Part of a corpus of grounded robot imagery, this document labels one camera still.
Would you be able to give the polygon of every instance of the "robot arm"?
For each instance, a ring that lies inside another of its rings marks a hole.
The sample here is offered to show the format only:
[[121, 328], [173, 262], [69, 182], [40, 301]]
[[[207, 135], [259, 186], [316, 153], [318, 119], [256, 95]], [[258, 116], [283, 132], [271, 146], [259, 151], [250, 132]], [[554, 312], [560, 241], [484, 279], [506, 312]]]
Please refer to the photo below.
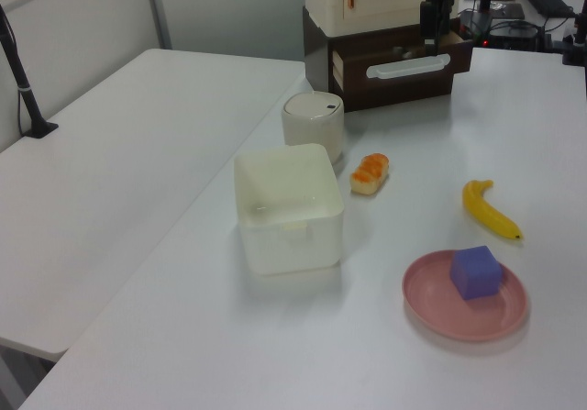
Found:
[[450, 30], [450, 11], [455, 0], [426, 0], [420, 4], [420, 28], [426, 55], [438, 55], [440, 36]]

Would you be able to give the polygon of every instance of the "white drawer handle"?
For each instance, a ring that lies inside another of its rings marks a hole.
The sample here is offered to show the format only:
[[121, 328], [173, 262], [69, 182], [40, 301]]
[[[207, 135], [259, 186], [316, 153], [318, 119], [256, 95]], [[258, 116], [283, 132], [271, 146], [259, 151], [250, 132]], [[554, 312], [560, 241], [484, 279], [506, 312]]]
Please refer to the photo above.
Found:
[[437, 57], [423, 57], [421, 59], [396, 61], [394, 63], [370, 66], [367, 69], [367, 76], [369, 78], [381, 78], [382, 80], [387, 80], [390, 78], [405, 77], [407, 75], [440, 71], [449, 63], [450, 56], [448, 54], [440, 54], [437, 55]]

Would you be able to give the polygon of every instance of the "toy bread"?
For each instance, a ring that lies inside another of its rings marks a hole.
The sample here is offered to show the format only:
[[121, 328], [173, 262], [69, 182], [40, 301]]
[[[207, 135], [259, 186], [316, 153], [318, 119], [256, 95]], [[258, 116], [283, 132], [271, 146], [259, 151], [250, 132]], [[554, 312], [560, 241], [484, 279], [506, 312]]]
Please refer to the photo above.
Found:
[[389, 169], [389, 160], [381, 153], [366, 156], [350, 175], [350, 190], [359, 194], [374, 194], [379, 190]]

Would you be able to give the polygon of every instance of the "container lid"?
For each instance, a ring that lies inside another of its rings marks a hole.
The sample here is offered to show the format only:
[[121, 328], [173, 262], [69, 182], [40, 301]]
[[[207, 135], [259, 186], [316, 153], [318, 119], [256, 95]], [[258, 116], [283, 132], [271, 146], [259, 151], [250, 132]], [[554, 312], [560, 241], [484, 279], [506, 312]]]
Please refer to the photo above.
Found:
[[330, 116], [342, 105], [338, 95], [324, 92], [304, 92], [294, 95], [285, 103], [285, 112], [295, 116], [314, 118]]

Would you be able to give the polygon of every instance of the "white wall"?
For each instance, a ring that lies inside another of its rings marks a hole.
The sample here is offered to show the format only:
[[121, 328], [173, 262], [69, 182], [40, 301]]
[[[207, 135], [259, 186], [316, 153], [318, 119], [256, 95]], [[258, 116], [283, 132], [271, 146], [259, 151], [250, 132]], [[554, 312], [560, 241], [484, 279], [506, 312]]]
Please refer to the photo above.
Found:
[[304, 0], [159, 0], [175, 50], [302, 60]]
[[[33, 0], [6, 15], [45, 118], [159, 47], [149, 0]], [[18, 140], [16, 114], [17, 86], [0, 50], [0, 151]], [[24, 106], [22, 119], [28, 127]]]

